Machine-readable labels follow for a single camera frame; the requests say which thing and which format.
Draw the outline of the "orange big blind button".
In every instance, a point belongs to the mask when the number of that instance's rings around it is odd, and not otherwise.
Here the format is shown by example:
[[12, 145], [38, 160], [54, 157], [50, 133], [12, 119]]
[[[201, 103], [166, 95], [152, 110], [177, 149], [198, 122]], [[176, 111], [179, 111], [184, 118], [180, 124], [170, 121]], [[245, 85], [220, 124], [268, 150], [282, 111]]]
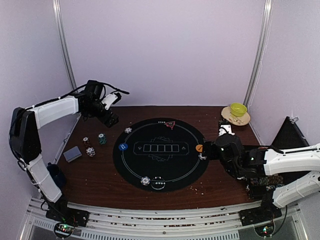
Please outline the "orange big blind button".
[[198, 144], [198, 145], [196, 145], [195, 149], [196, 149], [199, 153], [202, 153], [202, 152], [203, 152], [203, 145], [202, 145], [202, 144]]

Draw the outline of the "green poker chip stack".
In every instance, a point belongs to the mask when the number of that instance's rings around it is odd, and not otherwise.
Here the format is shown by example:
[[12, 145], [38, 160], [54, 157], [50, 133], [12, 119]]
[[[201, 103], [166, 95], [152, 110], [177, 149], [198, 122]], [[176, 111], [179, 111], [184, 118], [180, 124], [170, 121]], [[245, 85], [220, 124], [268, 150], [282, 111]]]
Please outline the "green poker chip stack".
[[104, 133], [100, 133], [97, 137], [98, 137], [98, 142], [100, 145], [104, 145], [107, 143], [107, 138]]

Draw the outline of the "blue orange ten chip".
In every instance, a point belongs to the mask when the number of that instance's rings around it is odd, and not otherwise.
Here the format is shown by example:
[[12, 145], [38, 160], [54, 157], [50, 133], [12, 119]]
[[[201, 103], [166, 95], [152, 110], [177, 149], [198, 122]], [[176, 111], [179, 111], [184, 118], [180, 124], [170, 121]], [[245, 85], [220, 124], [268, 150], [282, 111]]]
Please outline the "blue orange ten chip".
[[132, 132], [132, 128], [131, 127], [127, 127], [125, 130], [124, 130], [125, 133], [129, 134]]

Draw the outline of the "red white poker chip stack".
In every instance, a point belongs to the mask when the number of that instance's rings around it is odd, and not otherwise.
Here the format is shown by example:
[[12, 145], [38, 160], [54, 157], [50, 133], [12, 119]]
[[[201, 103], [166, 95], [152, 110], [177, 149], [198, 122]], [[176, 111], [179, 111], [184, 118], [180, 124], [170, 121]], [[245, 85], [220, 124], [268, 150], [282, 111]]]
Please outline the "red white poker chip stack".
[[96, 155], [96, 151], [93, 147], [88, 147], [85, 152], [89, 157], [94, 157]]

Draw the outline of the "red triangular dealer marker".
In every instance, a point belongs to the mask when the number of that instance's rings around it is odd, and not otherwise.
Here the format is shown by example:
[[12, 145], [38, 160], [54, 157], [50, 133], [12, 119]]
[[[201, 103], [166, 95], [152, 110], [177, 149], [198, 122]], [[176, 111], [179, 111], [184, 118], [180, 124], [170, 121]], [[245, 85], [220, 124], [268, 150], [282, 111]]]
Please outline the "red triangular dealer marker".
[[172, 130], [174, 128], [174, 126], [176, 125], [176, 122], [175, 121], [167, 121], [167, 122], [165, 122], [165, 125]]

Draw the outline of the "blue small blind button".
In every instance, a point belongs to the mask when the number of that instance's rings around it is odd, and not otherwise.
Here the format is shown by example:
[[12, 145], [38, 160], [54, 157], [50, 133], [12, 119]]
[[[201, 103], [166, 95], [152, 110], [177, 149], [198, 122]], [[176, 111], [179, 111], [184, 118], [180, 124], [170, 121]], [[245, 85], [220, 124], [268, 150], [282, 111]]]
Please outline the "blue small blind button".
[[121, 144], [119, 144], [118, 149], [120, 151], [125, 151], [128, 149], [128, 145], [126, 143], [121, 143]]

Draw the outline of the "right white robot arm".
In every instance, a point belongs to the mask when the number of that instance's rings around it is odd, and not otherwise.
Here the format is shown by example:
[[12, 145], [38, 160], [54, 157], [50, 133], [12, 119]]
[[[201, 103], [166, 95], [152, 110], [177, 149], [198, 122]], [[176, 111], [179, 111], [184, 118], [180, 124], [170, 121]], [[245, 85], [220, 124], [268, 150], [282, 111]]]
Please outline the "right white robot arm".
[[261, 221], [268, 220], [276, 212], [276, 207], [284, 208], [320, 190], [319, 144], [291, 149], [244, 146], [238, 136], [224, 133], [215, 141], [205, 141], [199, 157], [202, 160], [219, 160], [224, 170], [235, 179], [308, 172], [272, 191], [272, 201], [265, 202], [256, 210]]

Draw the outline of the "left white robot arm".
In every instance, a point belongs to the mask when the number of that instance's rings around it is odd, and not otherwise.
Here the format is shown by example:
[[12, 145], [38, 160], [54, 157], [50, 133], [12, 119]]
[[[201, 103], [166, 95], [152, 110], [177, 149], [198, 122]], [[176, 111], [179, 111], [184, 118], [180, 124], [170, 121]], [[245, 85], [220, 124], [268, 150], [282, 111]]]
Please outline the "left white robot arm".
[[127, 91], [97, 80], [88, 80], [76, 89], [30, 107], [13, 110], [8, 143], [19, 167], [25, 171], [33, 185], [50, 203], [62, 197], [62, 191], [51, 177], [42, 156], [39, 130], [66, 116], [81, 114], [97, 118], [110, 128], [119, 117], [111, 110]]

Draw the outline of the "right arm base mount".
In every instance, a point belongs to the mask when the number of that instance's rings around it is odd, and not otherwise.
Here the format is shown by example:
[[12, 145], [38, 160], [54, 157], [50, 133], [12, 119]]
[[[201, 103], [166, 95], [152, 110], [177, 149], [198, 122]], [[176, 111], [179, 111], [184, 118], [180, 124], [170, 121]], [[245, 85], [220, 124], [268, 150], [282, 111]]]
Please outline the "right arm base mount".
[[241, 210], [238, 214], [242, 226], [249, 226], [279, 218], [282, 210], [268, 200], [262, 201], [259, 207]]

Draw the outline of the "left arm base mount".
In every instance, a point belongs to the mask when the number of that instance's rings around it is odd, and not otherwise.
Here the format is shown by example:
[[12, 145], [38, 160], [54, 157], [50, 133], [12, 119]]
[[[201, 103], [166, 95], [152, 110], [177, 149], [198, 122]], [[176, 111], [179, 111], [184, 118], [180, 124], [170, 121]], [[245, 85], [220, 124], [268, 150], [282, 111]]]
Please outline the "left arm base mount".
[[67, 207], [66, 204], [49, 203], [46, 218], [62, 222], [73, 227], [86, 227], [90, 213], [85, 210]]

